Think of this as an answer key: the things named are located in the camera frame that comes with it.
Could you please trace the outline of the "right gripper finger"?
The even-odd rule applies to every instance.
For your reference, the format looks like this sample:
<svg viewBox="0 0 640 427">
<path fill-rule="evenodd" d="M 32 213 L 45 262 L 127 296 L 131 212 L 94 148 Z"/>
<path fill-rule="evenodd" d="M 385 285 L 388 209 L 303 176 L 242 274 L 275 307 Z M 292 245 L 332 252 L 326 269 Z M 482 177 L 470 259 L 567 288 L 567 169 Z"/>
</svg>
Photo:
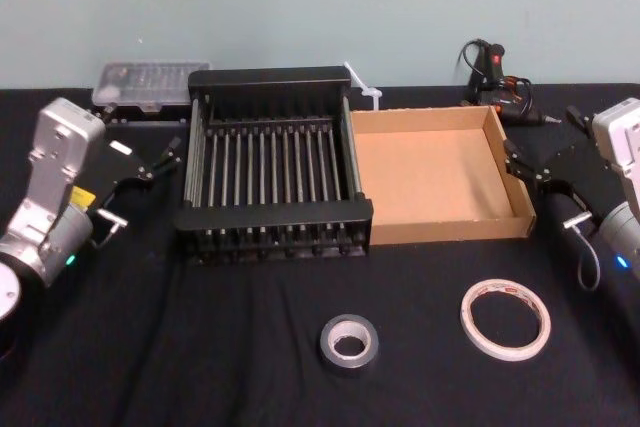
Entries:
<svg viewBox="0 0 640 427">
<path fill-rule="evenodd" d="M 506 155 L 506 172 L 522 181 L 537 196 L 548 195 L 549 175 L 545 174 L 542 168 L 535 163 L 530 156 L 525 154 L 513 141 L 505 139 L 503 149 Z"/>
<path fill-rule="evenodd" d="M 584 199 L 575 192 L 573 186 L 570 183 L 561 181 L 549 181 L 543 183 L 543 193 L 545 195 L 562 195 L 571 199 L 575 205 L 577 205 L 583 212 L 589 212 L 590 207 L 584 201 Z"/>
</svg>

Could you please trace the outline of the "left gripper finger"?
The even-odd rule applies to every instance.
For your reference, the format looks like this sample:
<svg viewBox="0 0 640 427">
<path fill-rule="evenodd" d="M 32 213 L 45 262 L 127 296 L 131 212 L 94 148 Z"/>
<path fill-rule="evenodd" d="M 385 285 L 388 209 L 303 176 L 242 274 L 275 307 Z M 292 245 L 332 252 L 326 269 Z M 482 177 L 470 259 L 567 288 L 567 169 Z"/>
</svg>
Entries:
<svg viewBox="0 0 640 427">
<path fill-rule="evenodd" d="M 138 169 L 138 178 L 143 181 L 153 181 L 173 172 L 182 162 L 179 155 L 181 143 L 179 137 L 174 137 L 155 163 Z"/>
<path fill-rule="evenodd" d="M 111 181 L 98 195 L 98 207 L 106 209 L 115 199 L 130 192 L 144 192 L 151 188 L 151 182 L 142 179 Z"/>
</svg>

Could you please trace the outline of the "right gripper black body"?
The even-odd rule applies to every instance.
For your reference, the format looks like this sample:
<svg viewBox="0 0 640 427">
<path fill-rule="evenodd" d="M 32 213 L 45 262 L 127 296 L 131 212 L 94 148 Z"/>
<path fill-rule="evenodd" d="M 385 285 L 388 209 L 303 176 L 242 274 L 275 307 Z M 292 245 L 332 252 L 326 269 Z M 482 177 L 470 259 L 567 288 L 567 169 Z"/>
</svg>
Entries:
<svg viewBox="0 0 640 427">
<path fill-rule="evenodd" d="M 545 165 L 549 181 L 570 183 L 590 207 L 594 218 L 605 218 L 621 204 L 621 182 L 592 140 L 566 147 Z"/>
</svg>

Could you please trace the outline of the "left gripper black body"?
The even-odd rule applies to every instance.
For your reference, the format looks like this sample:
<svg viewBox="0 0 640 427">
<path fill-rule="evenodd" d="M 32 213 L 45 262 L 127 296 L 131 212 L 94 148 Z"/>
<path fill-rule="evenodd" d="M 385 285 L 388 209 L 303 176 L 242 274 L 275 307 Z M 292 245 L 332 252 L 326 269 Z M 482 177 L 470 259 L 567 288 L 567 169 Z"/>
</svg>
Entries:
<svg viewBox="0 0 640 427">
<path fill-rule="evenodd" d="M 139 179 L 138 169 L 149 166 L 131 147 L 117 140 L 105 140 L 89 160 L 73 186 L 73 204 L 86 213 L 99 209 L 98 195 L 111 181 Z"/>
</svg>

